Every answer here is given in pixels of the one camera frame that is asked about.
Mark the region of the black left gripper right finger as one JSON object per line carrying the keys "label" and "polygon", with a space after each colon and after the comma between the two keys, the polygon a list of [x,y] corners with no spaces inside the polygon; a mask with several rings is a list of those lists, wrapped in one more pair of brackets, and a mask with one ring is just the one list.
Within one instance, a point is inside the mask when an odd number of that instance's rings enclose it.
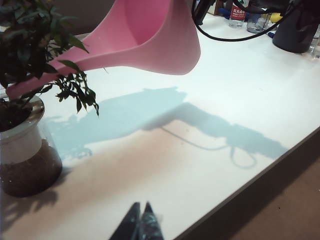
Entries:
{"label": "black left gripper right finger", "polygon": [[139,224],[140,240],[164,240],[164,236],[149,202],[146,203]]}

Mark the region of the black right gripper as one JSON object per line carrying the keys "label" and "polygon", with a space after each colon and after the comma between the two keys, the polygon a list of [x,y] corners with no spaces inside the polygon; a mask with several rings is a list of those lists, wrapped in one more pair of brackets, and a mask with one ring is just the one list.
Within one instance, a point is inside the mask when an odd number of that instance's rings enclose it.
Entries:
{"label": "black right gripper", "polygon": [[196,25],[202,25],[205,15],[213,5],[212,0],[196,0],[193,7],[193,20]]}

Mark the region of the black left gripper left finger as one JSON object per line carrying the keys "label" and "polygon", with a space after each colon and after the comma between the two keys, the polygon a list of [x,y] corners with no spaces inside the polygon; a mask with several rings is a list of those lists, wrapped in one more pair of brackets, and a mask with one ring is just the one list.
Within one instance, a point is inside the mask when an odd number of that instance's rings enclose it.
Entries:
{"label": "black left gripper left finger", "polygon": [[138,228],[140,224],[140,214],[141,205],[139,202],[134,202],[109,239],[137,240]]}

